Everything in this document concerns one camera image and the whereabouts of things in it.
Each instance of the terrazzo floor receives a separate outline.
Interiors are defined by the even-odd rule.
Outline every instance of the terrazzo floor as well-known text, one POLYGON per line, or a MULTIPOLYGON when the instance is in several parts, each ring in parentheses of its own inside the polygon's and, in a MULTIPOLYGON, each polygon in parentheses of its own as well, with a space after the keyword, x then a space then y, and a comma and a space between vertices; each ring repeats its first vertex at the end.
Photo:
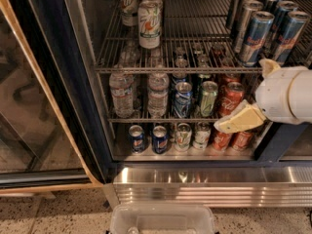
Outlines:
MULTIPOLYGON (((101 189, 55 192, 56 199, 0 198, 0 233, 104 234, 112 211, 101 189)), ((312 233, 308 208, 212 209, 215 231, 238 233, 312 233)))

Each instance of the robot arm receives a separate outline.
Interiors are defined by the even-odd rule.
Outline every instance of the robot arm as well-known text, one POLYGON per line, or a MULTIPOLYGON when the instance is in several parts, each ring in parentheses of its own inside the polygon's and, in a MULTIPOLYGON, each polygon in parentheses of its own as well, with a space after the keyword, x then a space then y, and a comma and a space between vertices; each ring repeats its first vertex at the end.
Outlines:
POLYGON ((271 59, 262 59, 263 82, 255 92, 255 104, 243 100, 214 126, 230 134, 256 128, 266 119, 273 122, 312 123, 312 71, 304 66, 281 68, 271 59))

